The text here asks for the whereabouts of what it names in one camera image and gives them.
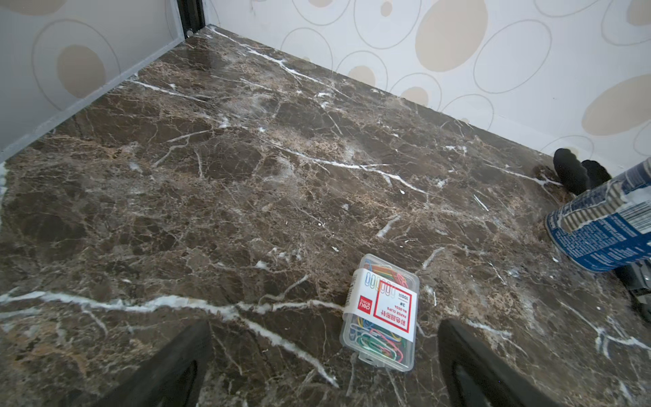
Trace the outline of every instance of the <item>marble floor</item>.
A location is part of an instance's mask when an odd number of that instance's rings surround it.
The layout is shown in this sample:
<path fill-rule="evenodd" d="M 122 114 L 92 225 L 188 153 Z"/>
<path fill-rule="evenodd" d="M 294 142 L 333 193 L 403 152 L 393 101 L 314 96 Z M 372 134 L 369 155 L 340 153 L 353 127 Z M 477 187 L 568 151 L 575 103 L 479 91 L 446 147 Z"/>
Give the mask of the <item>marble floor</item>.
<path fill-rule="evenodd" d="M 6 162 L 3 404 L 85 405 L 207 318 L 201 406 L 446 406 L 452 317 L 567 406 L 648 405 L 651 332 L 547 237 L 550 166 L 207 27 Z M 421 280 L 411 372 L 339 343 L 365 253 Z"/>

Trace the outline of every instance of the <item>blue can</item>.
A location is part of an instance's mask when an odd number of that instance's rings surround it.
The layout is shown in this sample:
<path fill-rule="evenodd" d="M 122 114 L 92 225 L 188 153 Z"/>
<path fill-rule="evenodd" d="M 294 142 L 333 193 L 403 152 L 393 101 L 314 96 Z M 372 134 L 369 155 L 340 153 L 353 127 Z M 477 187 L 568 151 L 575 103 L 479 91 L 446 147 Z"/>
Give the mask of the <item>blue can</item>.
<path fill-rule="evenodd" d="M 592 272 L 651 259 L 651 158 L 547 215 L 551 239 Z"/>

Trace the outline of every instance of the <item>wallpaper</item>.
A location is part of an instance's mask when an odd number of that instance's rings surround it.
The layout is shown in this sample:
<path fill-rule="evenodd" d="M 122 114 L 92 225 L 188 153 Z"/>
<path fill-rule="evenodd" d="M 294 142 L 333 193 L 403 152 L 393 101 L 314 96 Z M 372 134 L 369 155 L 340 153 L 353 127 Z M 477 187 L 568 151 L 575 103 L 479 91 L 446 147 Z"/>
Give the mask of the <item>wallpaper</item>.
<path fill-rule="evenodd" d="M 651 156 L 651 0 L 204 0 L 206 22 L 615 175 Z"/>
<path fill-rule="evenodd" d="M 183 41 L 176 0 L 0 0 L 0 163 Z"/>

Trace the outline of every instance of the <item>barcode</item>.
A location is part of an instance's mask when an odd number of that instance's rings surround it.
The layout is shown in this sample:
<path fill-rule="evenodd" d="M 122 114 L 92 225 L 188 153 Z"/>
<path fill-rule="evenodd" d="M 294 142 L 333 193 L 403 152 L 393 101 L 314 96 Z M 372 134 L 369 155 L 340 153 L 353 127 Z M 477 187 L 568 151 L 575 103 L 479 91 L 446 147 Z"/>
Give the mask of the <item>barcode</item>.
<path fill-rule="evenodd" d="M 344 308 L 348 308 L 350 305 L 350 296 L 353 295 L 353 287 L 355 286 L 355 278 L 356 276 L 353 274 L 353 281 L 350 283 L 350 287 L 348 287 L 348 296 L 346 297 L 346 305 Z"/>
<path fill-rule="evenodd" d="M 651 203 L 642 202 L 624 209 L 619 214 L 641 234 L 651 232 Z"/>

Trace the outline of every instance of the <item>black object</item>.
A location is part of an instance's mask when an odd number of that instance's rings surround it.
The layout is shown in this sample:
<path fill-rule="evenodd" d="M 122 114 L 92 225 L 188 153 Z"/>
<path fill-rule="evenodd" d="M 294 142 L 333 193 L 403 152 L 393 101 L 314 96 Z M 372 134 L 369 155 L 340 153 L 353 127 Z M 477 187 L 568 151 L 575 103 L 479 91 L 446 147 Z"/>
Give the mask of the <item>black object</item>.
<path fill-rule="evenodd" d="M 606 168 L 594 160 L 584 160 L 581 165 L 588 173 L 588 189 L 596 188 L 613 178 Z"/>
<path fill-rule="evenodd" d="M 561 407 L 513 371 L 461 322 L 442 321 L 438 344 L 452 407 Z M 197 322 L 95 407 L 194 407 L 211 350 L 208 322 Z"/>
<path fill-rule="evenodd" d="M 567 148 L 559 148 L 554 153 L 554 170 L 561 179 L 561 184 L 574 195 L 580 195 L 588 189 L 588 172 Z"/>
<path fill-rule="evenodd" d="M 438 343 L 452 407 L 560 406 L 513 371 L 461 322 L 443 320 Z"/>
<path fill-rule="evenodd" d="M 95 407 L 195 407 L 212 354 L 210 326 L 188 326 Z"/>
<path fill-rule="evenodd" d="M 204 18 L 203 3 L 201 0 L 176 0 L 178 3 L 178 13 L 181 16 L 181 25 L 186 38 L 189 37 L 188 31 L 196 33 L 203 27 L 206 27 Z"/>
<path fill-rule="evenodd" d="M 612 179 L 601 164 L 594 160 L 579 162 L 574 153 L 567 148 L 559 148 L 554 153 L 554 170 L 561 184 L 574 195 L 581 195 L 584 191 L 596 188 Z"/>
<path fill-rule="evenodd" d="M 614 271 L 633 297 L 633 307 L 645 321 L 651 322 L 651 261 L 631 263 Z"/>

